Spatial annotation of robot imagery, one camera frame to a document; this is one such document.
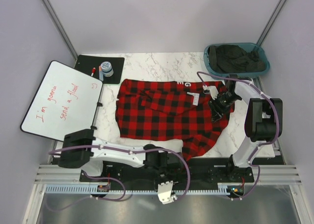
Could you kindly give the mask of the red black plaid shirt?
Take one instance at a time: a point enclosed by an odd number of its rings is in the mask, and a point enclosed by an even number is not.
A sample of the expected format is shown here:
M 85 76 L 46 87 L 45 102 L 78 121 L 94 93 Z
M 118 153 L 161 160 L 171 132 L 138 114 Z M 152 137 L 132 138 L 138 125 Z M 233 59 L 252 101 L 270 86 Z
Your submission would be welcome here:
M 146 82 L 125 79 L 117 95 L 115 119 L 122 138 L 182 140 L 185 160 L 211 150 L 228 126 L 234 105 L 212 122 L 211 96 L 201 82 Z

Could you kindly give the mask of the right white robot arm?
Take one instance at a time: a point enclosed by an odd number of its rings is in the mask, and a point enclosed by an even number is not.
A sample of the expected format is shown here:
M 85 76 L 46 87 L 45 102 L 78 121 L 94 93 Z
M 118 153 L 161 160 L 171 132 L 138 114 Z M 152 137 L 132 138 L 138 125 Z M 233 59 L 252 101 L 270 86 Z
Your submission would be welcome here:
M 212 122 L 221 121 L 237 100 L 247 106 L 244 123 L 245 138 L 239 149 L 230 156 L 225 168 L 225 177 L 237 181 L 242 174 L 248 174 L 253 159 L 263 146 L 273 144 L 282 133 L 283 101 L 271 98 L 260 91 L 249 80 L 225 78 L 227 91 L 210 94 L 209 101 Z

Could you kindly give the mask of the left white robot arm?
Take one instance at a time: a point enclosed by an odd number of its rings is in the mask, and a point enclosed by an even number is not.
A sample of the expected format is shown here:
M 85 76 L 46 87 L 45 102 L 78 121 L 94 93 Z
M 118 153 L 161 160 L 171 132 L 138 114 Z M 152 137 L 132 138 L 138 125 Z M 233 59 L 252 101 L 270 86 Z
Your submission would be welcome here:
M 107 177 L 122 182 L 144 180 L 153 184 L 174 181 L 183 168 L 181 155 L 147 144 L 129 146 L 111 143 L 83 129 L 64 137 L 58 166 L 79 168 L 96 181 Z

